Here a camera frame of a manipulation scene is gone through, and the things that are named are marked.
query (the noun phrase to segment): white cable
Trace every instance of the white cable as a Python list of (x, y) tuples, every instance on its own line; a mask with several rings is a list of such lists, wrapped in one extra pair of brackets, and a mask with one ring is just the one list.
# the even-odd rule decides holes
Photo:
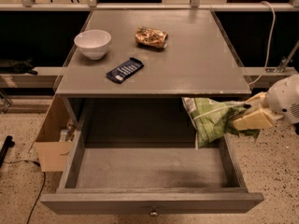
[(214, 110), (211, 110), (211, 111), (208, 111), (204, 114), (200, 114), (199, 116), (196, 116), (193, 118), (193, 121), (196, 121), (197, 119), (203, 117), (203, 116), (207, 116), (209, 114), (212, 114), (212, 113), (215, 113), (215, 112), (218, 112), (218, 111), (221, 111), (223, 109), (226, 109), (226, 108), (233, 108), (233, 107), (240, 107), (240, 105), (228, 105), (226, 107), (220, 107), (220, 108), (217, 108), (217, 109), (214, 109)]
[[(265, 69), (267, 67), (267, 65), (268, 65), (269, 54), (270, 54), (270, 47), (271, 47), (271, 40), (272, 40), (272, 34), (273, 34), (273, 29), (274, 29), (274, 25), (275, 25), (275, 21), (276, 21), (276, 14), (275, 14), (275, 10), (273, 9), (273, 7), (271, 6), (270, 3), (266, 2), (266, 1), (262, 1), (261, 3), (264, 4), (265, 6), (270, 7), (270, 9), (272, 11), (272, 14), (273, 14), (273, 20), (272, 20), (271, 30), (270, 30), (269, 39), (268, 39), (267, 53), (266, 53), (264, 67), (263, 67)], [(249, 85), (253, 85), (255, 82), (257, 82), (262, 77), (262, 75), (263, 75), (263, 73), (261, 73), (255, 80), (253, 80), (252, 82), (250, 82)]]

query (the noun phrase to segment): food item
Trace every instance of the food item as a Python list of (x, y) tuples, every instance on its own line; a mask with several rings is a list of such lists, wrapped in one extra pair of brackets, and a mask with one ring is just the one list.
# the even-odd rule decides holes
[(168, 33), (157, 29), (140, 26), (135, 34), (137, 44), (143, 44), (157, 49), (165, 49), (167, 47)]
[(237, 131), (230, 120), (241, 115), (247, 109), (244, 102), (217, 102), (208, 98), (182, 98), (184, 107), (196, 132), (195, 146), (203, 147), (223, 137), (225, 133), (250, 135), (257, 137), (259, 131)]
[(138, 70), (142, 69), (144, 64), (138, 59), (131, 57), (130, 60), (120, 64), (113, 70), (107, 73), (107, 78), (115, 83), (121, 84), (128, 77), (135, 74)]
[(278, 119), (283, 118), (281, 114), (269, 108), (265, 100), (265, 92), (252, 96), (246, 104), (250, 105), (250, 108), (241, 116), (231, 120), (231, 124), (238, 131), (271, 128)]

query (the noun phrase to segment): speckled floor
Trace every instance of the speckled floor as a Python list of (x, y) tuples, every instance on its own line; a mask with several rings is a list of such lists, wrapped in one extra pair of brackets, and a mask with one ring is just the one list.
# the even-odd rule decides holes
[[(0, 115), (0, 140), (12, 135), (5, 162), (37, 161), (33, 146), (45, 114)], [(246, 214), (149, 216), (59, 216), (37, 202), (29, 223), (171, 223), (171, 224), (261, 224), (298, 223), (299, 136), (292, 126), (279, 121), (261, 132), (257, 141), (233, 136), (237, 161), (250, 192), (265, 200)], [(0, 170), (0, 223), (26, 223), (42, 187), (43, 173), (32, 162), (4, 163)], [(46, 173), (42, 193), (55, 192), (61, 174)]]

